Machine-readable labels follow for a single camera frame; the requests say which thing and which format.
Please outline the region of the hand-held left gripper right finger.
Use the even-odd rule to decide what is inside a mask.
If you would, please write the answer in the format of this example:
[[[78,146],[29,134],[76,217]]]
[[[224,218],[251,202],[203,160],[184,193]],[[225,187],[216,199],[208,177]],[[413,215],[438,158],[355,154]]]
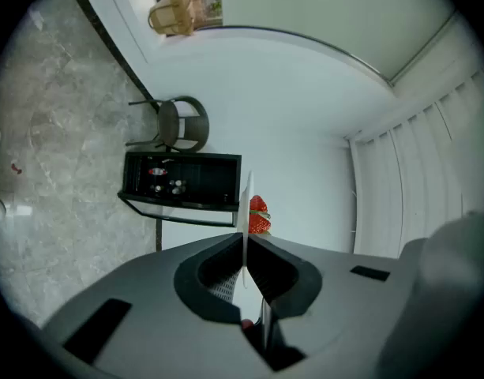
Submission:
[[[247,331],[266,358],[305,358],[356,325],[400,314],[418,263],[418,242],[397,258],[342,253],[251,235],[247,267],[262,293]]]

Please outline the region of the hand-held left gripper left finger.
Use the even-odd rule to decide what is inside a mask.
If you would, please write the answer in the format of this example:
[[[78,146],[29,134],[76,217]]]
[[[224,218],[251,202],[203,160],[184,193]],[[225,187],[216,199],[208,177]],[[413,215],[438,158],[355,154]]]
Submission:
[[[61,306],[43,330],[80,377],[268,377],[239,308],[212,292],[236,281],[241,248],[242,236],[228,234],[127,261]]]

